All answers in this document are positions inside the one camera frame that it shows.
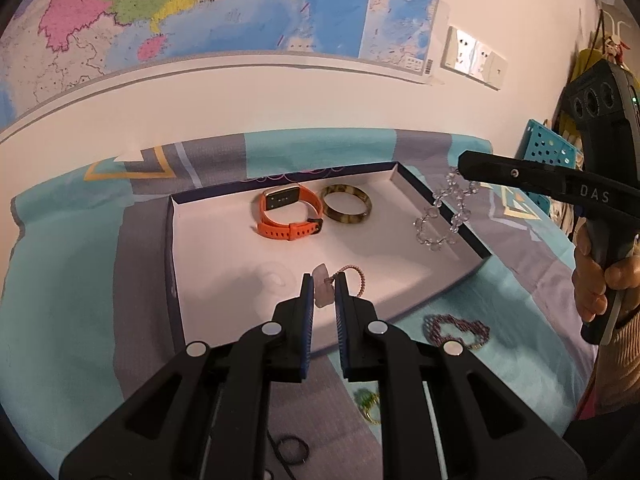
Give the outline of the right hand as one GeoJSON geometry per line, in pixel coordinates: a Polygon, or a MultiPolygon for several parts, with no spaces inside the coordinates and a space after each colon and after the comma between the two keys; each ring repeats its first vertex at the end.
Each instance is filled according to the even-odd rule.
{"type": "Polygon", "coordinates": [[[582,320],[589,323],[596,316],[605,314],[608,288],[625,292],[620,315],[634,313],[639,307],[639,248],[634,248],[630,257],[603,270],[591,258],[591,240],[585,223],[576,233],[575,245],[572,283],[576,309],[582,320]]]}

